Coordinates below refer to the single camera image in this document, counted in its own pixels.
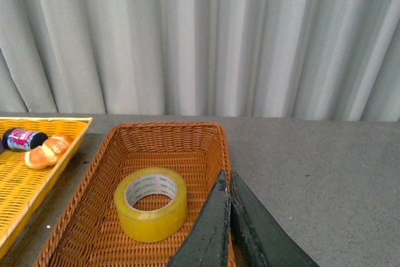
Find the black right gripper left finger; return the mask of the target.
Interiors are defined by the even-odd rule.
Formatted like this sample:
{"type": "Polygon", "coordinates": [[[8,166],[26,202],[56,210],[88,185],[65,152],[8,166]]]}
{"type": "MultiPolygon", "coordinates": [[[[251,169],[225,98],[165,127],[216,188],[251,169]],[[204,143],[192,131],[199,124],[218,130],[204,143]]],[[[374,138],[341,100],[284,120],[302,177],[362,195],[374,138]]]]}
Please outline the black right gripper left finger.
{"type": "Polygon", "coordinates": [[[192,229],[168,266],[227,266],[231,197],[226,172],[221,170],[192,229]]]}

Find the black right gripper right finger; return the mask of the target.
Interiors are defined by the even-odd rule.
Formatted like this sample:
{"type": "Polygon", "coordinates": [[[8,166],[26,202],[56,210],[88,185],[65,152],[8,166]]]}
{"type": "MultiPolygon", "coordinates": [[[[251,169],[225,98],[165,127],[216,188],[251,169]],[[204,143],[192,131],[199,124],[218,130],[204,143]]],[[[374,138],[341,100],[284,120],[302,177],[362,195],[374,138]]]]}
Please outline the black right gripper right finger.
{"type": "Polygon", "coordinates": [[[318,265],[235,171],[231,172],[231,232],[248,266],[318,265]]]}

